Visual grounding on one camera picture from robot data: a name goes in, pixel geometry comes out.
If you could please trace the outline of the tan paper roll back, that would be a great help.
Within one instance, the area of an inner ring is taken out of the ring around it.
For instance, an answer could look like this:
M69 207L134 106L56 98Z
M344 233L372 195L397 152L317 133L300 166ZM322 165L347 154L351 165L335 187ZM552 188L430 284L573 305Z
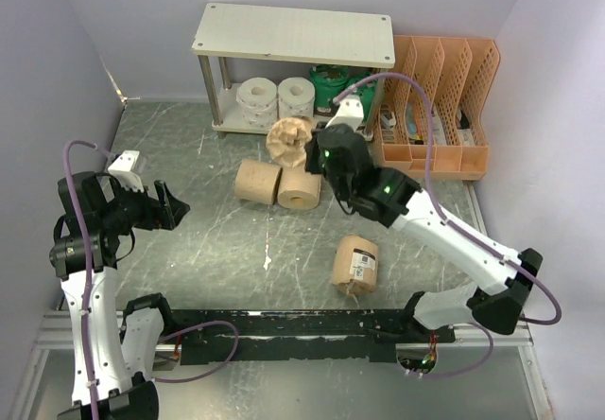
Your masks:
M284 208L310 210L320 202L321 176L306 172L302 166L284 168L277 202Z

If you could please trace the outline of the tan roll with black mark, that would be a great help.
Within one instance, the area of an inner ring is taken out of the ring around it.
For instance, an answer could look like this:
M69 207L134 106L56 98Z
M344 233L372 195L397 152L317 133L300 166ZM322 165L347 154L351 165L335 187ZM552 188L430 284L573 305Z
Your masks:
M306 161L305 145L311 141L315 126L309 117L280 118L266 138L270 158L282 167L302 166Z

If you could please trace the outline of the green torn roll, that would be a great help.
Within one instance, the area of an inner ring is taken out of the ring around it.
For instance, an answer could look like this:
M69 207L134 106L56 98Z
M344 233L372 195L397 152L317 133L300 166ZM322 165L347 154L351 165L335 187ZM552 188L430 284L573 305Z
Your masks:
M315 88L314 113L332 116L331 102L346 88L349 67L318 64L309 69L309 78Z

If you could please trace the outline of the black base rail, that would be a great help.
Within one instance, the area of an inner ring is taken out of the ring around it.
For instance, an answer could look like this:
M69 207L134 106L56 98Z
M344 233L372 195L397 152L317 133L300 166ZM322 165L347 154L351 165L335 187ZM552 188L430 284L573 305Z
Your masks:
M181 346L181 363L366 359L392 363L399 349L426 352L452 343L447 326L430 331L405 309L174 309L163 339Z

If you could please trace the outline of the green roll with brown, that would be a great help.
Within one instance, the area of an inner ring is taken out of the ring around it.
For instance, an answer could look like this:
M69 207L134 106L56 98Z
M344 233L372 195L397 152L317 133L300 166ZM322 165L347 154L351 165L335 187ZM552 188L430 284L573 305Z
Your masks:
M347 86L350 87L350 86L356 84L357 82L361 81L362 79L368 77L369 75L370 75L370 73L366 72L366 73L363 73L360 75L352 76L352 77L350 77L349 81L347 82ZM368 118L370 115L370 110L372 107L373 98L375 95L375 85L376 85L376 81L372 80L372 81L369 81L368 83L361 85L354 91L354 95L359 96L361 104L363 106L364 118L362 120L361 126L365 126L368 121Z

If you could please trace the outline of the orange plastic file organizer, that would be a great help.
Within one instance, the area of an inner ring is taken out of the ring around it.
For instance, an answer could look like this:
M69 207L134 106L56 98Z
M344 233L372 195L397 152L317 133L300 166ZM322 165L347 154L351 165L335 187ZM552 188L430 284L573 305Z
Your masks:
M494 40L397 35L394 71L413 78L386 79L373 128L374 157L383 166L422 178L478 181L490 149L481 126L500 54Z

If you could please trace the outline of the tan roll with label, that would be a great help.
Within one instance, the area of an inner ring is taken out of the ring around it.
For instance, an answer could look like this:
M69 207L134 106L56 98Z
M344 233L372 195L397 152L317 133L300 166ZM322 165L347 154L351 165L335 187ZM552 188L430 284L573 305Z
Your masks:
M349 297L374 292L377 285L378 247L356 235L347 235L337 246L331 283Z

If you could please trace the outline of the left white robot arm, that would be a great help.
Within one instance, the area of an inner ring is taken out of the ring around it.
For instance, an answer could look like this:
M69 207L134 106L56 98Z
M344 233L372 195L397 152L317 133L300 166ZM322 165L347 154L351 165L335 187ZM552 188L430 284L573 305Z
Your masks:
M75 362L72 406L58 417L156 419L155 347L174 337L177 321L160 293L131 300L117 312L117 250L121 236L137 229L175 229L190 207L163 181L155 182L156 194L149 196L116 171L106 176L113 193L108 200L102 176L84 171L58 182L64 213L49 259L70 313Z

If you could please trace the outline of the tan paper roll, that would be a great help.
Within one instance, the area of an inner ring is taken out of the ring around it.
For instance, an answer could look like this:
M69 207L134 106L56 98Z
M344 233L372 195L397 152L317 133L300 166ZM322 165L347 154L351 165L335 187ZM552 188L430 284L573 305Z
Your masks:
M244 159L237 171L234 194L238 199L272 205L281 179L280 166Z
M320 202L321 176L306 172L302 166L284 168L277 202L284 208L310 210Z

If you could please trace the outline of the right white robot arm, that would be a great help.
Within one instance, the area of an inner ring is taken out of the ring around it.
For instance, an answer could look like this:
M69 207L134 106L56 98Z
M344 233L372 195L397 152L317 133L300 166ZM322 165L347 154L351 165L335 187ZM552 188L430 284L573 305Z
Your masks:
M537 251L497 243L432 202L403 172L376 166L363 137L345 124L314 131L305 151L306 170L322 175L349 212L415 237L470 277L456 289L412 296L401 320L408 340L464 323L513 333L543 262Z

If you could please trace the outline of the white dotted paper roll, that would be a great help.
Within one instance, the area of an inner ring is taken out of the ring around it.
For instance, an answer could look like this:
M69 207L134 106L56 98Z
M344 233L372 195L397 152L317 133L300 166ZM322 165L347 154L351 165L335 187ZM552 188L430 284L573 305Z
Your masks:
M314 115L315 87L305 78L284 79L277 87L278 115L286 117L312 117Z

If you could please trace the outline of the white two-tier shelf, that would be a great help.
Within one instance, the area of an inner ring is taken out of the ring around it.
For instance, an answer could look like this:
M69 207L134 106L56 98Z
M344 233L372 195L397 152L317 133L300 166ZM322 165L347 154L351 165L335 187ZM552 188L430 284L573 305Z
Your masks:
M212 112L212 128L265 134L244 123L227 60L285 61L364 67L386 72L395 50L388 15L209 3L191 50Z

